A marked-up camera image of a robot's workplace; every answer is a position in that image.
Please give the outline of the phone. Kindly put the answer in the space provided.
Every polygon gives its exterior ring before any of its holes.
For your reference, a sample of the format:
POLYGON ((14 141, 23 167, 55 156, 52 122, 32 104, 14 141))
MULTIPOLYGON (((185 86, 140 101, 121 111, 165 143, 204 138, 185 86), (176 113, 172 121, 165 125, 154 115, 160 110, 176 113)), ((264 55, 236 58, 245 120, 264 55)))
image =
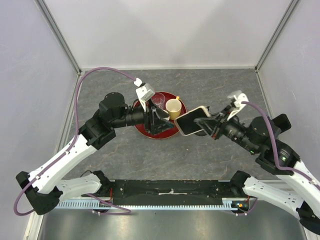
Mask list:
POLYGON ((274 129, 274 136, 277 138, 280 134, 290 130, 292 128, 291 122, 285 113, 274 117, 272 120, 274 129))
POLYGON ((174 124, 182 136, 189 136, 203 131, 195 119, 210 116, 208 109, 201 105, 177 117, 174 124))

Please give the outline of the round base phone holder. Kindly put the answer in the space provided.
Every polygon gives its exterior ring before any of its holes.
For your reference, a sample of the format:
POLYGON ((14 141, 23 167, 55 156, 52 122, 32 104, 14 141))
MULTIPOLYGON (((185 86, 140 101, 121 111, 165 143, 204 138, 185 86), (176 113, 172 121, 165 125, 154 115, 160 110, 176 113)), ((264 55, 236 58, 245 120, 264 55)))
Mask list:
POLYGON ((201 130, 201 131, 199 131, 199 132, 196 132, 195 135, 196 135, 196 136, 199 136, 199 137, 204 137, 204 136, 206 136, 207 134, 206 134, 206 132, 205 132, 204 130, 201 130))

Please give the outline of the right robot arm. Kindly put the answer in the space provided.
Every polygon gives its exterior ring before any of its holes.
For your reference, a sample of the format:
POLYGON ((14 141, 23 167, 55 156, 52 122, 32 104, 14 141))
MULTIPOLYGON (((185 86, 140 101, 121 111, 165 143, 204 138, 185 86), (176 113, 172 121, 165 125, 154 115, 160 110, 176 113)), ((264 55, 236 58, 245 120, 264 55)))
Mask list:
POLYGON ((257 105, 248 101, 245 105, 260 113, 248 127, 238 121, 230 106, 213 115, 197 117, 194 123, 214 140, 225 136, 251 155, 257 155, 256 163, 286 182, 296 194, 263 186, 258 179, 242 171, 234 174, 233 178, 238 179, 229 184, 230 193, 235 197, 245 193, 277 206, 297 218, 304 228, 318 235, 320 182, 308 170, 300 156, 289 145, 277 139, 278 135, 291 128, 288 117, 281 114, 271 119, 257 105))

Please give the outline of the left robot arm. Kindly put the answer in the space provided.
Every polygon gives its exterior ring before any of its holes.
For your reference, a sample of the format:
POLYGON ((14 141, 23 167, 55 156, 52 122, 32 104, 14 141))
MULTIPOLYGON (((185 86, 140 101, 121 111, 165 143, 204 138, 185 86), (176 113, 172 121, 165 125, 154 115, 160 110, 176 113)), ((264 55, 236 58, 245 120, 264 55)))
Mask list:
POLYGON ((71 142, 38 169, 18 173, 16 180, 38 215, 44 215, 60 202, 74 197, 87 194, 108 196, 114 183, 101 170, 74 179, 64 179, 64 176, 114 139, 116 128, 143 124, 149 134, 157 135, 174 128, 174 123, 168 119, 168 113, 151 100, 145 106, 131 107, 121 93, 108 93, 71 142))

